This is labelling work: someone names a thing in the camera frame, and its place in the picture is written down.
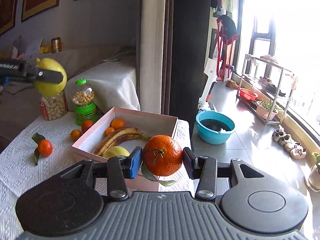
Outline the dark orange mandarin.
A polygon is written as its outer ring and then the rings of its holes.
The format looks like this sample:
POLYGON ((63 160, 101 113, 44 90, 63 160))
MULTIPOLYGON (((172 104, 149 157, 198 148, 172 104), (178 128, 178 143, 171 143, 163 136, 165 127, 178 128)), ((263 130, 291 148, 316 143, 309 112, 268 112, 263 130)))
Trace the dark orange mandarin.
POLYGON ((86 120, 81 125, 81 131, 82 133, 85 133, 87 130, 89 130, 94 125, 94 122, 92 120, 86 120))

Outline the mandarin with stem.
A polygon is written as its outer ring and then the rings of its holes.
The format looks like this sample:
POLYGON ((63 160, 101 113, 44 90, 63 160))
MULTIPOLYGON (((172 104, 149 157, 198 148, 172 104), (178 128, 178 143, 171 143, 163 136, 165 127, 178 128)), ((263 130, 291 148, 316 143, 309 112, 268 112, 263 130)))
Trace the mandarin with stem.
POLYGON ((183 151, 180 144, 172 137, 156 135, 144 146, 142 162, 153 175, 167 177, 181 168, 183 151))

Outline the large front mandarin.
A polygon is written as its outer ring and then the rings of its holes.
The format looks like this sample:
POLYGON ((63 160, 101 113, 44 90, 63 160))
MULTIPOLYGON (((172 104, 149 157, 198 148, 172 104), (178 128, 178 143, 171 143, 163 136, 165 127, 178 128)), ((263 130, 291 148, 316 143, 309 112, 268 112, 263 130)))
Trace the large front mandarin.
POLYGON ((124 128, 126 126, 125 120, 121 118, 115 118, 111 121, 110 127, 114 128, 115 130, 124 128))

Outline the green pear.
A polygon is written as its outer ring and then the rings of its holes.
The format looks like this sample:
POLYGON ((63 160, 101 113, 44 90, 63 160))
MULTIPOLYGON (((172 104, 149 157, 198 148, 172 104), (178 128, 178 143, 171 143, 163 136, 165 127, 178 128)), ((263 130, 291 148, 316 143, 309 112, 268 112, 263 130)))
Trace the green pear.
POLYGON ((35 88, 45 97, 56 96, 66 86, 67 73, 63 66, 51 58, 36 58, 38 76, 33 84, 35 88))
POLYGON ((129 151, 121 146, 113 146, 103 153, 103 157, 106 159, 110 159, 116 156, 125 156, 128 157, 130 155, 129 151))

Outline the mandarin with leaf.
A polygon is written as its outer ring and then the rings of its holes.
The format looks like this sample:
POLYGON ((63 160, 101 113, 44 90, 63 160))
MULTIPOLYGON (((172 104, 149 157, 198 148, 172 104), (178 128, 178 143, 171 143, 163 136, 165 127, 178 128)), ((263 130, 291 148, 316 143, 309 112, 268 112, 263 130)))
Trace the mandarin with leaf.
POLYGON ((38 150, 41 156, 48 157, 53 152, 53 146, 49 140, 44 139, 38 143, 38 150))

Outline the potted plant on sill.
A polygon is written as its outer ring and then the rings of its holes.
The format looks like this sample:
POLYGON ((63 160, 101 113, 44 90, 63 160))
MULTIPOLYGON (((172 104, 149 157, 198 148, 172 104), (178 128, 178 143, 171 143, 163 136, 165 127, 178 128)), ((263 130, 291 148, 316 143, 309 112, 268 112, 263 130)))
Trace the potted plant on sill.
POLYGON ((319 192, 319 153, 312 152, 315 163, 311 168, 310 174, 304 178, 307 187, 313 192, 319 192))

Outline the brass tin can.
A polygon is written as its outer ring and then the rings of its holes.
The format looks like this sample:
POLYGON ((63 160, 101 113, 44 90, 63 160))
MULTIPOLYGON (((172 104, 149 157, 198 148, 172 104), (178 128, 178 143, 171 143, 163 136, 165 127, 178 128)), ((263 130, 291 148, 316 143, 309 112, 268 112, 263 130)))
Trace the brass tin can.
POLYGON ((52 53, 58 53, 62 51, 62 41, 60 37, 55 37, 51 40, 52 53))

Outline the beige curtain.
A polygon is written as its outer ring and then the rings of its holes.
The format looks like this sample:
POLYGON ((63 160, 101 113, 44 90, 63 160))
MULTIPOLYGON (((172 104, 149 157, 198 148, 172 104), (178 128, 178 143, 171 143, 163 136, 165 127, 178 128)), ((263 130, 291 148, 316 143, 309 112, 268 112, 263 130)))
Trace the beige curtain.
POLYGON ((161 113, 166 0, 139 0, 137 69, 140 109, 161 113))

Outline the grey covered sofa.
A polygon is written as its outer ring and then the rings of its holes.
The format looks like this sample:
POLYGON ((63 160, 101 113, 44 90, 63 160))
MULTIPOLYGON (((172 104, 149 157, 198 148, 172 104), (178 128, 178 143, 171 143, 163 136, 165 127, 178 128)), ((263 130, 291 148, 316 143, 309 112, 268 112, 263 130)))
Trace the grey covered sofa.
MULTIPOLYGON (((40 54, 60 63, 67 72, 65 95, 69 111, 71 94, 78 79, 92 86, 94 103, 107 112, 112 107, 140 109, 137 95, 136 49, 131 46, 95 46, 66 49, 56 54, 40 54)), ((1 137, 12 141, 41 115, 41 96, 34 86, 11 82, 1 93, 1 137)))

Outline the red plastic basin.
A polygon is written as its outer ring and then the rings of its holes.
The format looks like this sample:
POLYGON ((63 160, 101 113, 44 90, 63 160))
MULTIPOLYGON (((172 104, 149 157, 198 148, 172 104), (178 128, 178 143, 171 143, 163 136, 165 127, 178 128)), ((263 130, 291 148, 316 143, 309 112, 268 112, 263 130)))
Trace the red plastic basin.
POLYGON ((240 95, 240 98, 246 101, 255 101, 258 98, 258 95, 255 92, 245 88, 240 88, 239 95, 240 95))

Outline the spotted banana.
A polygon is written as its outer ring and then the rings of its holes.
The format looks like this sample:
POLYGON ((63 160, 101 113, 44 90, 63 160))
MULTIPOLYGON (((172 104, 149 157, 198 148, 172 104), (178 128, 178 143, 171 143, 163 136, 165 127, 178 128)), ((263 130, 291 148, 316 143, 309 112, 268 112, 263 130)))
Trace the spotted banana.
POLYGON ((115 130, 110 135, 108 135, 104 140, 102 140, 99 145, 95 148, 94 154, 102 156, 104 152, 113 146, 119 146, 121 143, 133 140, 133 139, 143 139, 148 141, 150 137, 142 133, 139 129, 134 127, 125 127, 115 130))

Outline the green candy dispenser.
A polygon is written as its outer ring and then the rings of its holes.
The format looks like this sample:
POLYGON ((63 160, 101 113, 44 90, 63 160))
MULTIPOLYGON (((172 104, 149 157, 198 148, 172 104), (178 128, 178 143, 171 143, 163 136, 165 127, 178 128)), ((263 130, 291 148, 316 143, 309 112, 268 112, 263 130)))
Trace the green candy dispenser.
POLYGON ((81 126, 85 121, 96 122, 97 107, 93 102, 95 92, 86 79, 78 79, 71 88, 71 100, 74 104, 76 124, 81 126))

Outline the teal plastic basin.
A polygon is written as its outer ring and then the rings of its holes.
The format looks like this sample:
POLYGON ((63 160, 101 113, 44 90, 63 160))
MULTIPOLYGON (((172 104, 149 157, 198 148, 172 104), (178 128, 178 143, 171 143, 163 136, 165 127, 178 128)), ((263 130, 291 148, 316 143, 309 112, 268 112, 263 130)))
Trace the teal plastic basin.
POLYGON ((199 137, 211 145, 224 144, 235 131, 235 123, 216 111, 201 111, 196 116, 199 137))

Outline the white planter with greens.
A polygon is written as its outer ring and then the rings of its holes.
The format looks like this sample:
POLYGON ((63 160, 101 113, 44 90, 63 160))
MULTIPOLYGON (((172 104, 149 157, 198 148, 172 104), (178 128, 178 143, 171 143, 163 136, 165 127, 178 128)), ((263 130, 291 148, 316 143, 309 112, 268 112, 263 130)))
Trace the white planter with greens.
POLYGON ((271 101, 257 101, 257 115, 264 120, 267 120, 268 117, 270 117, 269 120, 272 120, 279 113, 279 111, 276 109, 276 107, 274 107, 272 113, 270 114, 271 107, 271 101))

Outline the small orange mandarin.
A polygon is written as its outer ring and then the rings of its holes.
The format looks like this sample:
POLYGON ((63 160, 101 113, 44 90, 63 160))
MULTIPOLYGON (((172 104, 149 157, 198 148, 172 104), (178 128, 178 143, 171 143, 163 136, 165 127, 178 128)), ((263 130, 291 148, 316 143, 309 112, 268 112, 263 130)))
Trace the small orange mandarin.
POLYGON ((105 129, 104 134, 105 134, 105 136, 108 136, 114 131, 115 131, 115 129, 113 127, 109 127, 107 129, 105 129))

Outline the glass jar of peanuts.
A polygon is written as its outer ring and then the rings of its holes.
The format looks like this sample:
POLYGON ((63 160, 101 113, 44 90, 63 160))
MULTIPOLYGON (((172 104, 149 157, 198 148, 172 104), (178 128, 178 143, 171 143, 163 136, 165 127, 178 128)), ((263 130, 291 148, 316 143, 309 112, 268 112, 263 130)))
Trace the glass jar of peanuts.
POLYGON ((44 120, 52 121, 61 118, 68 112, 65 93, 56 96, 41 97, 40 109, 44 120))

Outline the small kumquat orange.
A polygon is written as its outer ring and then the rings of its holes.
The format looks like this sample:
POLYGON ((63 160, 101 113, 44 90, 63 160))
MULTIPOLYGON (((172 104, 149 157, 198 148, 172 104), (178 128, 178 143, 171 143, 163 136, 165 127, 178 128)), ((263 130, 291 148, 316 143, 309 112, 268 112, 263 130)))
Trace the small kumquat orange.
POLYGON ((72 141, 77 141, 82 136, 82 132, 78 129, 74 129, 70 133, 70 137, 72 141))

